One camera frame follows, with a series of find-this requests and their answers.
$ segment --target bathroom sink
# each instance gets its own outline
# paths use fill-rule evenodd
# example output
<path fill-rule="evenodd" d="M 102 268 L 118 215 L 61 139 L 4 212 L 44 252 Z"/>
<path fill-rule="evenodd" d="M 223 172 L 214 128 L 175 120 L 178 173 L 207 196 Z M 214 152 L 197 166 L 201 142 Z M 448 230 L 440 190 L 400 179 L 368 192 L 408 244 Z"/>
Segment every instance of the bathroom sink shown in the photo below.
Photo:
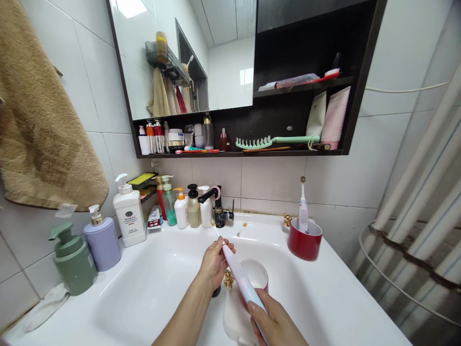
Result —
<path fill-rule="evenodd" d="M 308 262 L 288 250 L 282 217 L 236 214 L 221 235 L 238 260 L 255 259 L 278 300 L 311 346 L 410 345 L 329 244 Z M 180 230 L 164 224 L 147 240 L 123 249 L 121 261 L 81 296 L 71 297 L 44 325 L 14 345 L 150 345 L 170 320 L 195 277 L 212 228 Z M 211 299 L 198 345 L 236 345 L 223 327 L 226 290 Z"/>

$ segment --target wire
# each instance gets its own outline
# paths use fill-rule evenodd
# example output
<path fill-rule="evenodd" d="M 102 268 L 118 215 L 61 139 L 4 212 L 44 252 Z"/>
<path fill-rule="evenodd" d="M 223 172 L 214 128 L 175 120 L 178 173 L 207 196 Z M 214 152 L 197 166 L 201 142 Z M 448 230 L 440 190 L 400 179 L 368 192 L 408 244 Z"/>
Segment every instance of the wire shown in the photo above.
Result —
<path fill-rule="evenodd" d="M 430 312 L 431 314 L 433 315 L 436 315 L 437 317 L 445 320 L 446 322 L 450 323 L 450 324 L 453 324 L 454 326 L 458 327 L 458 328 L 461 328 L 461 324 L 453 321 L 453 320 L 450 320 L 448 317 L 445 317 L 444 315 L 442 314 L 439 314 L 437 311 L 434 311 L 432 310 L 431 308 L 427 307 L 426 305 L 420 303 L 419 301 L 417 301 L 416 299 L 414 299 L 411 295 L 409 295 L 408 293 L 406 293 L 404 290 L 402 290 L 400 287 L 398 287 L 391 279 L 389 279 L 379 268 L 378 266 L 373 262 L 373 260 L 370 258 L 370 256 L 368 256 L 367 252 L 365 251 L 365 248 L 364 248 L 364 245 L 362 243 L 362 237 L 364 235 L 364 232 L 366 230 L 368 230 L 368 228 L 372 225 L 369 224 L 368 227 L 366 227 L 360 234 L 359 234 L 359 244 L 360 244 L 360 249 L 362 250 L 362 252 L 364 253 L 366 259 L 371 263 L 371 265 L 378 271 L 378 273 L 383 277 L 385 278 L 392 286 L 394 286 L 400 293 L 402 293 L 404 296 L 406 296 L 409 300 L 411 300 L 413 303 L 415 303 L 416 305 L 422 307 L 424 310 Z"/>
<path fill-rule="evenodd" d="M 447 82 L 436 84 L 436 85 L 433 85 L 433 86 L 426 86 L 424 88 L 410 89 L 410 90 L 385 90 L 385 89 L 376 89 L 376 88 L 371 88 L 371 87 L 366 87 L 365 90 L 383 92 L 383 93 L 387 93 L 387 94 L 401 94 L 401 93 L 407 93 L 407 92 L 416 92 L 416 91 L 424 91 L 424 90 L 434 89 L 436 87 L 444 86 L 446 83 Z"/>

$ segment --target black faucet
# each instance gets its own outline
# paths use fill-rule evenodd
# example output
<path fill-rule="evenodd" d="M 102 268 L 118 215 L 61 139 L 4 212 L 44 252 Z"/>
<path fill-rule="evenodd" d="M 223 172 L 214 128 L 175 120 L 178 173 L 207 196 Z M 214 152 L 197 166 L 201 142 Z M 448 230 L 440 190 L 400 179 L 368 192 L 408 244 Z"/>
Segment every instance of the black faucet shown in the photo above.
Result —
<path fill-rule="evenodd" d="M 217 188 L 212 188 L 207 193 L 198 198 L 199 203 L 204 203 L 208 198 L 214 196 L 215 198 L 215 224 L 217 228 L 223 228 L 228 220 L 234 220 L 234 201 L 232 201 L 232 211 L 227 211 L 222 208 L 221 196 Z"/>

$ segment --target electric toothbrush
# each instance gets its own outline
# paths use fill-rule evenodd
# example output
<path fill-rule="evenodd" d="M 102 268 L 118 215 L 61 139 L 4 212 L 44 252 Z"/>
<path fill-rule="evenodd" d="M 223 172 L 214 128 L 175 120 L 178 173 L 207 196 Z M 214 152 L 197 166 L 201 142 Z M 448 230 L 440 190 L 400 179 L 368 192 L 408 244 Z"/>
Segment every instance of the electric toothbrush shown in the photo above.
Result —
<path fill-rule="evenodd" d="M 307 233 L 309 230 L 309 214 L 307 212 L 306 197 L 304 197 L 304 183 L 306 182 L 305 177 L 301 177 L 301 200 L 299 201 L 298 209 L 298 230 Z"/>
<path fill-rule="evenodd" d="M 218 235 L 219 238 L 219 232 L 216 229 L 216 227 L 213 227 L 214 230 L 216 231 L 216 234 Z M 242 266 L 240 263 L 235 259 L 234 253 L 232 250 L 227 246 L 227 244 L 222 241 L 222 252 L 224 253 L 224 257 L 226 258 L 227 264 L 230 267 L 230 271 L 232 272 L 235 281 L 237 281 L 237 285 L 239 286 L 240 292 L 242 293 L 243 298 L 245 299 L 245 303 L 248 304 L 249 301 L 254 302 L 255 304 L 259 305 L 260 307 L 263 308 L 263 310 L 267 313 L 266 308 L 264 307 L 263 302 L 258 296 L 258 293 L 256 293 L 255 288 L 250 282 L 250 279 L 248 279 L 248 276 L 245 275 L 243 272 Z M 266 342 L 267 346 L 269 346 L 269 341 L 267 341 L 266 336 L 263 333 L 263 330 L 259 326 L 258 322 L 256 322 L 259 331 L 261 332 L 261 335 L 264 338 L 264 341 Z"/>

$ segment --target person's right hand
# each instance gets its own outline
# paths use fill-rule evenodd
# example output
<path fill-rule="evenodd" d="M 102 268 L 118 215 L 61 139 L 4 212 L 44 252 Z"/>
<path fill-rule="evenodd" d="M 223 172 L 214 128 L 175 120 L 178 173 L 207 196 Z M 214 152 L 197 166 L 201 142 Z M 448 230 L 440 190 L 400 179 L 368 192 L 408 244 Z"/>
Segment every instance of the person's right hand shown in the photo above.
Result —
<path fill-rule="evenodd" d="M 270 346 L 309 346 L 283 306 L 264 290 L 257 288 L 256 292 L 267 310 L 266 313 L 254 302 L 248 302 L 248 310 L 251 313 L 251 324 L 258 338 L 259 345 L 267 346 L 256 322 L 261 327 Z"/>

